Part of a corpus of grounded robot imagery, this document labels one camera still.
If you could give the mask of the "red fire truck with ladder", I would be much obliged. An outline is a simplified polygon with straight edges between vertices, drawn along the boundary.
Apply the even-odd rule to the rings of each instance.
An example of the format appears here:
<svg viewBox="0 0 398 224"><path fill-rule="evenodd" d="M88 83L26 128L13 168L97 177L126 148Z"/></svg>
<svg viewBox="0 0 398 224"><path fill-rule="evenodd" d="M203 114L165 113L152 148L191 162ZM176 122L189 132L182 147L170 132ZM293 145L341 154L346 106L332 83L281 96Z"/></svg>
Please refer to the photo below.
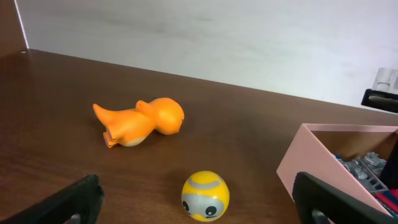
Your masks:
<svg viewBox="0 0 398 224"><path fill-rule="evenodd" d="M368 152L364 157L344 161L340 155L334 157L351 175L395 218L397 219L397 189L390 189L380 179L387 161L379 154Z"/></svg>

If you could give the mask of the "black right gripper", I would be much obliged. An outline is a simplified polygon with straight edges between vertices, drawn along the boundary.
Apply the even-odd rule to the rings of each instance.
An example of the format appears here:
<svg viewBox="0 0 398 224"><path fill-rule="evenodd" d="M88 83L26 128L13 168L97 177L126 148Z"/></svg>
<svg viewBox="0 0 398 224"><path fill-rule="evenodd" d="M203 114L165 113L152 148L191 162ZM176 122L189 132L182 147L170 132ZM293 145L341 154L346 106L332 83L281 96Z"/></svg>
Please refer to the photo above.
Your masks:
<svg viewBox="0 0 398 224"><path fill-rule="evenodd" d="M397 94L387 93L383 91L376 91L367 89L364 92L363 99L361 101L362 106L375 108L383 111L397 113ZM379 176L380 181L386 185L388 189L398 188L398 160L397 146L394 146L390 156Z"/></svg>

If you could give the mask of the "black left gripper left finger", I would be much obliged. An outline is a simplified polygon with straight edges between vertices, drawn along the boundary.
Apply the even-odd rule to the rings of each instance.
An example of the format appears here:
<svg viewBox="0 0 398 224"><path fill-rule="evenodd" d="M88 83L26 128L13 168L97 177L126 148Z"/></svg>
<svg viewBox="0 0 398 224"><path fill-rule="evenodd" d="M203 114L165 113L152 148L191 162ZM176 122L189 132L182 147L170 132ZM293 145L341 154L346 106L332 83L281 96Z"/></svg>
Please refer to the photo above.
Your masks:
<svg viewBox="0 0 398 224"><path fill-rule="evenodd" d="M65 223L78 215L80 223L95 224L103 202L99 178L91 174L1 223Z"/></svg>

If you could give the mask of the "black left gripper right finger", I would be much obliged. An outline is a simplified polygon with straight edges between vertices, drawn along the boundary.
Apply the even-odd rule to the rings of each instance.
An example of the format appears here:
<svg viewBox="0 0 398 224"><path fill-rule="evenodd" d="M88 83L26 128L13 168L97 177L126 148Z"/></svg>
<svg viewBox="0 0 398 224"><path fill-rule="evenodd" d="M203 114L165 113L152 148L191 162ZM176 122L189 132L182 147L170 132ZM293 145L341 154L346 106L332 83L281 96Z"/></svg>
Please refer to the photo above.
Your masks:
<svg viewBox="0 0 398 224"><path fill-rule="evenodd" d="M297 173L292 196L302 223L397 224L396 218L370 207L307 172Z"/></svg>

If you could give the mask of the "pink box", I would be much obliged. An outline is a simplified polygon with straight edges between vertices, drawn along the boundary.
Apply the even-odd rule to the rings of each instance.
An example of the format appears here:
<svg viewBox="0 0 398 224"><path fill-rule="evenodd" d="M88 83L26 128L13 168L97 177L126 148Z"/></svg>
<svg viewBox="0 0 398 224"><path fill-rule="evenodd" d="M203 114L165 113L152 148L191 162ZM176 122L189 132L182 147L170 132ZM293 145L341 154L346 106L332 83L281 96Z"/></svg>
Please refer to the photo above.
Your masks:
<svg viewBox="0 0 398 224"><path fill-rule="evenodd" d="M292 195L295 176L308 172L369 206L389 214L370 192L336 159L350 161L374 151L388 159L397 142L396 126L302 124L277 168Z"/></svg>

